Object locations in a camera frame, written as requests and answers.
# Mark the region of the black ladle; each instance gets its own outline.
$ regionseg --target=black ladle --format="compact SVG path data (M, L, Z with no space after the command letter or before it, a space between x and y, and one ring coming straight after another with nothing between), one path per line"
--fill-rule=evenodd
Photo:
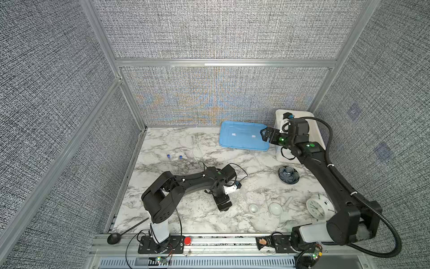
M119 241L121 241L121 236L129 231L131 231L132 229L136 228L137 226L141 225L142 223L144 223L145 221L147 221L149 218L144 219L143 221L139 222L138 224L134 225L132 228L128 229L127 231L123 232L122 234L118 233L118 232L114 232L113 234L111 234L108 238L107 238L107 243L109 245L115 245L116 243L118 243Z

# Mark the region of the white stand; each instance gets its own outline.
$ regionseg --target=white stand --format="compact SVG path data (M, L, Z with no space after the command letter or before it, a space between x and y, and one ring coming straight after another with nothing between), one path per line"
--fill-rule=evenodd
M319 222L315 224L309 224L301 226L298 230L300 232L301 238L306 243L313 242L333 242L327 231L326 222Z
M157 243L161 243L169 237L169 222L168 220L163 221L162 223L151 223L152 232L154 233L155 238L153 240Z
M298 117L314 117L314 115L308 111L298 111L298 110L285 110L285 109L278 109L276 110L276 122L275 122L275 129L281 129L282 126L285 124L285 122L288 122L287 120L283 120L284 113L289 112L294 115L294 118ZM324 149L326 146L324 145L323 138L321 137L321 133L319 132L318 125L316 124L316 121L314 120L306 120L309 124L309 141L310 142L318 142ZM299 160L295 158L294 160L290 161L286 158L284 158L281 154L281 146L276 146L276 159L280 162L289 162L289 163L295 163L299 164ZM283 149L283 154L287 158L294 158L294 156L291 154L291 151L289 149Z

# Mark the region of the gray fabric wall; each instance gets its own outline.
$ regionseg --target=gray fabric wall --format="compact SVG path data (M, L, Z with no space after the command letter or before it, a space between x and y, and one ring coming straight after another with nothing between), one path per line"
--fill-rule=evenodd
M279 108L306 110L327 68L124 67L148 125L273 125Z
M0 231L114 74L78 0L0 6ZM120 89L1 268L82 268L140 130Z
M366 0L95 0L117 58L333 59Z
M94 0L117 58L335 59L366 0ZM326 68L140 68L124 75L149 125L273 124L306 110Z
M1 269L82 268L108 222L139 133L118 88Z
M428 268L430 2L383 0L315 115L333 127L333 163L402 237L378 268ZM392 235L381 224L367 245L389 250Z
M114 75L79 1L2 1L0 232Z

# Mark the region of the mounting plate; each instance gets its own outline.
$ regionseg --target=mounting plate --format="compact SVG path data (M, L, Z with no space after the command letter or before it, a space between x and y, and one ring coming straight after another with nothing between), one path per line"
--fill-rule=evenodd
M292 248L290 243L289 235L273 235L273 244L276 250L276 253L298 253L300 251L296 251ZM310 253L315 250L315 247L307 250L306 252Z
M181 240L179 245L173 249L172 253L182 254L184 252L184 239L185 236L171 235L169 238L161 242L161 245L166 247L167 245L171 245L171 247L174 247L178 244L178 240ZM142 236L137 252L139 254L169 254L170 249L167 250L164 247L161 247L149 236Z

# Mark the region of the vent grille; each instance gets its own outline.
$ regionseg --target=vent grille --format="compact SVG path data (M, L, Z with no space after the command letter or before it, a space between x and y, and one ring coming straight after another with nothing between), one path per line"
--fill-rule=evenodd
M274 257L173 257L170 266L159 266L146 257L130 258L132 268L293 268L294 256ZM128 268L124 257L102 258L100 269Z

